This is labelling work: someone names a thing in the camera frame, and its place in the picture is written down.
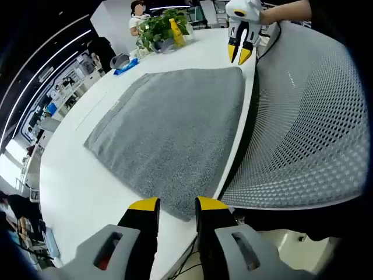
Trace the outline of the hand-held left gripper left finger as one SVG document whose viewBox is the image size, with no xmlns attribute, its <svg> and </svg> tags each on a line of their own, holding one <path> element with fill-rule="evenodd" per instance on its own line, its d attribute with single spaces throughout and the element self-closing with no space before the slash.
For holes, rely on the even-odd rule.
<svg viewBox="0 0 373 280">
<path fill-rule="evenodd" d="M 131 204 L 117 225 L 107 225 L 78 245 L 61 268 L 46 268 L 41 279 L 149 279 L 157 252 L 160 202 Z"/>
</svg>

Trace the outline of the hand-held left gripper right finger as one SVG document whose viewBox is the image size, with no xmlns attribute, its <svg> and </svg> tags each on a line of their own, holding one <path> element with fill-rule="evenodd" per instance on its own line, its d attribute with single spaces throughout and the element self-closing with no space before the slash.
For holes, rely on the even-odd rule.
<svg viewBox="0 0 373 280">
<path fill-rule="evenodd" d="M 195 198 L 198 252 L 204 279 L 314 279 L 280 259 L 275 245 L 238 224 L 223 202 Z"/>
</svg>

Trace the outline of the person's right hand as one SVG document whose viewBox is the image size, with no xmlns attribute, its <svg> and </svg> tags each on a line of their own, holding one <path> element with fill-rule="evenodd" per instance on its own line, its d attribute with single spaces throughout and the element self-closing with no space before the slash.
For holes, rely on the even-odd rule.
<svg viewBox="0 0 373 280">
<path fill-rule="evenodd" d="M 259 21 L 261 25 L 271 25 L 275 22 L 282 20 L 282 8 L 280 6 L 275 6 L 269 9 L 260 11 Z"/>
</svg>

